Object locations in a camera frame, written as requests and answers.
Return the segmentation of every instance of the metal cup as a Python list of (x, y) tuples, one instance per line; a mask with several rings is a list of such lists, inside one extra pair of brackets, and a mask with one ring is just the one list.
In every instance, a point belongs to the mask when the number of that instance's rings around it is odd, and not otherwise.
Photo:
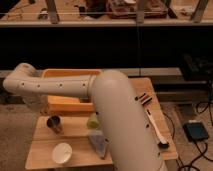
[(47, 126), (56, 134), (62, 132), (61, 119), (59, 116), (49, 117), (47, 120)]

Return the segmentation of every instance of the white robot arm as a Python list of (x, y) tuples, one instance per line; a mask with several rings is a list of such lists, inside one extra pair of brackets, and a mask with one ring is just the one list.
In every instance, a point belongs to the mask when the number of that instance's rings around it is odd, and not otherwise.
[(118, 171), (167, 171), (145, 110), (124, 74), (108, 70), (98, 76), (39, 78), (34, 67), (22, 63), (3, 85), (34, 107), (40, 107), (41, 95), (91, 97)]

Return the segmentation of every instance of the black cable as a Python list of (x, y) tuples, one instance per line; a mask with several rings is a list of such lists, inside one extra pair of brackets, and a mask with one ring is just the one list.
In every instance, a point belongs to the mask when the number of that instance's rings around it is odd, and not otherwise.
[(207, 150), (208, 150), (208, 144), (205, 143), (205, 149), (204, 149), (204, 151), (201, 151), (200, 154), (199, 154), (197, 157), (195, 157), (188, 165), (183, 165), (183, 166), (181, 166), (181, 167), (178, 169), (178, 171), (181, 171), (181, 170), (184, 169), (184, 168), (188, 168), (188, 171), (190, 171), (191, 169), (195, 169), (195, 170), (197, 170), (197, 171), (200, 171), (200, 169), (197, 168), (197, 167), (195, 167), (195, 166), (193, 166), (193, 164), (194, 164), (198, 159), (200, 159), (201, 157), (203, 157), (203, 156), (205, 155), (205, 153), (207, 152)]
[[(167, 119), (169, 119), (169, 121), (170, 121), (171, 124), (172, 124), (172, 139), (174, 139), (174, 137), (175, 137), (175, 132), (176, 132), (176, 130), (175, 130), (175, 124), (174, 124), (172, 118), (171, 118), (169, 115), (167, 115), (165, 112), (163, 112), (163, 114), (164, 114), (164, 116), (167, 117)], [(181, 160), (180, 156), (179, 156), (178, 159), (176, 159), (175, 161), (176, 161), (176, 163), (177, 163), (177, 165), (178, 165), (178, 168), (184, 166), (183, 161)]]
[(170, 122), (172, 124), (172, 139), (174, 139), (174, 137), (175, 137), (175, 124), (174, 124), (172, 118), (169, 115), (167, 115), (164, 112), (163, 112), (163, 114), (164, 114), (164, 116), (166, 116), (170, 120)]
[[(200, 153), (202, 153), (202, 151), (201, 151), (201, 149), (200, 149), (200, 147), (198, 146), (197, 143), (195, 144), (195, 146), (197, 147), (198, 151), (199, 151)], [(208, 161), (210, 161), (210, 162), (213, 162), (213, 159), (207, 157), (206, 155), (203, 155), (203, 158), (205, 158), (206, 160), (208, 160)]]
[[(210, 121), (211, 121), (211, 124), (213, 126), (213, 117), (212, 117), (212, 112), (211, 112), (211, 105), (213, 104), (212, 103), (212, 100), (213, 100), (213, 88), (212, 88), (212, 81), (209, 80), (207, 81), (207, 87), (208, 87), (208, 101), (205, 102), (205, 101), (202, 101), (202, 102), (199, 102), (197, 103), (197, 105), (195, 106), (195, 109), (196, 109), (196, 112), (198, 114), (202, 114), (203, 112), (205, 112), (207, 109), (209, 110), (209, 115), (210, 115)], [(206, 106), (201, 110), (199, 111), (199, 108), (202, 104), (206, 104)]]
[(178, 156), (177, 161), (180, 161), (181, 166), (184, 166), (183, 161), (182, 161), (182, 159), (180, 158), (180, 156)]

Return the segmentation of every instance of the white paper cup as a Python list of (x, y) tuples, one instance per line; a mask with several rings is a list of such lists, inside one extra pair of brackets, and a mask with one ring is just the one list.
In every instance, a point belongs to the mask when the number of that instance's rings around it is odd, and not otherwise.
[(67, 143), (60, 143), (52, 151), (52, 159), (57, 164), (64, 164), (72, 156), (72, 147)]

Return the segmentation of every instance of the tiled floor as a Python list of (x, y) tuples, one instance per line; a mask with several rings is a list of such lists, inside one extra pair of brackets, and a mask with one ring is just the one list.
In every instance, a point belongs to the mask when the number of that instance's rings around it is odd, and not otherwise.
[[(189, 119), (196, 119), (204, 123), (210, 135), (210, 138), (206, 141), (209, 144), (207, 156), (213, 158), (213, 127), (209, 120), (208, 111), (201, 115), (192, 115), (193, 110), (190, 111), (190, 106), (188, 105), (182, 105), (181, 107), (174, 103), (161, 103), (161, 105), (163, 111), (172, 118), (175, 124), (174, 141), (184, 164), (188, 164), (199, 154), (195, 145), (188, 142), (182, 129), (182, 124)], [(25, 171), (25, 160), (37, 117), (38, 114), (29, 110), (25, 105), (0, 106), (0, 171)], [(166, 119), (166, 121), (172, 132), (170, 120)], [(166, 164), (169, 171), (178, 170), (176, 161), (167, 161)], [(203, 158), (195, 162), (195, 166), (200, 168), (201, 171), (213, 170), (213, 163)], [(113, 169), (110, 167), (90, 167), (71, 170), (112, 171)]]

